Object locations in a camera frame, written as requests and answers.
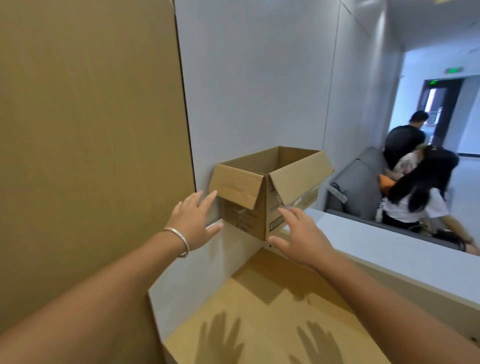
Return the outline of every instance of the door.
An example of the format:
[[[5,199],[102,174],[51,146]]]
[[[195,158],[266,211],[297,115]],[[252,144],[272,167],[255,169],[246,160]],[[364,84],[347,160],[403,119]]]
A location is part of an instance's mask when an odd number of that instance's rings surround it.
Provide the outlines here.
[[[0,2],[0,331],[194,191],[168,0]],[[148,299],[103,363],[161,363]]]
[[[430,116],[421,128],[426,143],[443,145],[463,81],[463,78],[425,81],[418,110],[425,110]]]

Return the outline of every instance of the black t-shirt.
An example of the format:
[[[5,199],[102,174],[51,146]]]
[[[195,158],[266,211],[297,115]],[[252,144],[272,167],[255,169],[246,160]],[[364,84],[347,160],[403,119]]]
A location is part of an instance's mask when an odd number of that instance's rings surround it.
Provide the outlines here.
[[[424,142],[425,133],[414,126],[402,125],[392,129],[385,140],[384,157],[388,167],[395,168],[400,158]]]

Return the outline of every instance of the black hair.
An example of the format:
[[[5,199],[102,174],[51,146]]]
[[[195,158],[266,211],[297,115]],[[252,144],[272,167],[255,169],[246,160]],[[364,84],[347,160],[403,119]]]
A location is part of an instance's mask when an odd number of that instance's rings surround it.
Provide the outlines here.
[[[421,122],[428,120],[429,115],[424,112],[423,110],[414,112],[412,117],[410,118],[410,122]]]
[[[452,171],[458,165],[458,156],[441,146],[428,146],[424,158],[409,174],[406,174],[391,188],[388,200],[398,205],[405,196],[410,196],[408,210],[419,212],[430,201],[430,189],[438,188],[444,198]]]

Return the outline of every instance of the silver bangle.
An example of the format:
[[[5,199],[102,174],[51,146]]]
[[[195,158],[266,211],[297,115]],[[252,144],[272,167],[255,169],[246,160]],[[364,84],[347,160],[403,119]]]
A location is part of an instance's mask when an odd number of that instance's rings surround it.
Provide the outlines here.
[[[187,248],[187,251],[180,254],[180,258],[186,258],[188,253],[190,252],[190,247],[188,246],[187,240],[183,237],[183,235],[180,234],[179,231],[174,229],[174,228],[164,228],[163,231],[172,232],[175,235],[177,235],[183,241],[183,243],[185,244],[185,248]]]

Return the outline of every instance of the cardboard box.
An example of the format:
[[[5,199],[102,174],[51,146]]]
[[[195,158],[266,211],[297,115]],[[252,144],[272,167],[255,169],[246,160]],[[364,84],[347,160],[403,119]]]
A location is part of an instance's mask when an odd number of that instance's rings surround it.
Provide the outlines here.
[[[209,190],[218,191],[225,222],[266,240],[286,224],[278,208],[305,209],[333,172],[324,151],[277,146],[218,163]]]

